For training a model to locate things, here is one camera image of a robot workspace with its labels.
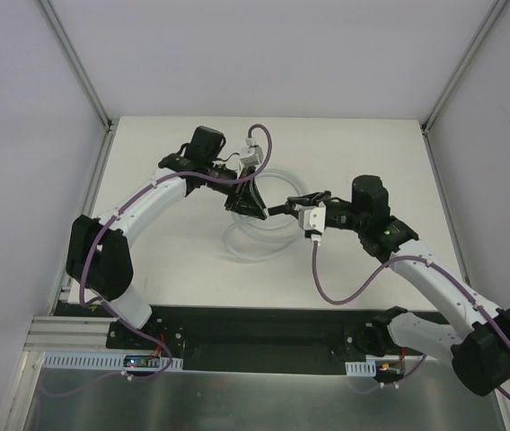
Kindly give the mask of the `black T-shaped hose fitting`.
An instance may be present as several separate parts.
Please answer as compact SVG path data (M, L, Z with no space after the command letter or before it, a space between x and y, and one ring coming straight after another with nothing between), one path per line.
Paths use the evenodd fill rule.
M270 207L268 209L269 216L277 216L277 215L285 215L287 213L288 208L285 205Z

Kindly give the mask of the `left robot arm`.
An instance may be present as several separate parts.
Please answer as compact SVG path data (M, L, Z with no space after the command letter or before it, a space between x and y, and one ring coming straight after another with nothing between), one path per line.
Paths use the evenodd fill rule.
M158 331L149 321L151 306L133 285L130 248L137 237L165 210L202 187L224 195L224 209L230 213L259 220L268 216L255 179L267 167L272 148L261 148L247 136L237 154L238 166L231 169L220 157L225 144L222 132L197 127L188 143L162 158L140 190L103 214L80 215L72 224L67 275L128 325L126 337L136 348L150 348Z

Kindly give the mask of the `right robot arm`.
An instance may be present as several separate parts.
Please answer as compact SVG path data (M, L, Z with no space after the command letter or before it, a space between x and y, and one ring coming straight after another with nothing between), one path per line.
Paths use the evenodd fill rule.
M366 332L365 351L389 355L410 347L450 365L463 385L485 396L510 379L510 308L478 294L434 260L433 253L407 224L391 215L389 193L374 175L356 177L349 201L329 191L289 197L267 208L253 181L232 188L227 210L240 216L265 219L288 215L297 219L312 242L312 276L321 298L332 305L347 304L359 294L335 300L327 296L318 272L319 246L328 228L357 234L364 250L410 282L446 319L425 321L393 307L377 316Z

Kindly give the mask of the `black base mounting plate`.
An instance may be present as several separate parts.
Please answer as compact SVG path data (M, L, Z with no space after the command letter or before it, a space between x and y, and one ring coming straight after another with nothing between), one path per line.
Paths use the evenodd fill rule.
M390 310L297 310L197 306L152 308L136 335L119 322L103 327L107 349L143 352L161 340L186 371L342 375L345 365L395 356L384 324Z

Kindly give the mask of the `left aluminium frame post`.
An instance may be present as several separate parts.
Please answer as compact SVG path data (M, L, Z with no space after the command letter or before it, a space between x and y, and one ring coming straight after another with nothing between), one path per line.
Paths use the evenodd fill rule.
M74 43L59 17L53 2L49 0L36 0L34 4L38 7L45 19L49 30L93 113L106 131L111 130L113 127L113 118L105 109L101 97L97 93L92 79L88 75L84 63L75 49Z

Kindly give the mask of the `aluminium frame post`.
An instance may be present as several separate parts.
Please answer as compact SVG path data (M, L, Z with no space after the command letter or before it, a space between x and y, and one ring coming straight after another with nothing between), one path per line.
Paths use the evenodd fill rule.
M488 8L487 13L481 20L479 27L470 38L468 45L462 52L462 55L453 68L453 71L450 73L431 110L420 123L421 131L424 136L429 134L432 127L438 121L448 101L453 97L457 87L462 82L463 77L470 70L475 57L479 54L483 45L488 40L488 37L509 5L510 0L496 0L493 1Z
M49 30L93 113L106 131L111 130L113 127L113 118L105 109L101 97L97 93L92 79L88 75L84 63L75 49L74 43L59 17L53 2L49 0L36 0L34 4L38 7L45 19Z

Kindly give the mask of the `right aluminium frame post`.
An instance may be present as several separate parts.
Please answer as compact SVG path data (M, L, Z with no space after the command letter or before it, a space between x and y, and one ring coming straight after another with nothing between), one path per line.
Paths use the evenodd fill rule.
M421 131L424 136L429 134L432 127L438 121L448 101L453 97L457 87L462 82L463 77L470 70L475 57L479 54L483 45L488 40L488 37L509 5L510 0L496 0L493 1L488 8L487 13L481 20L479 27L470 38L468 45L462 52L462 55L453 68L453 71L450 73L431 110L420 123Z

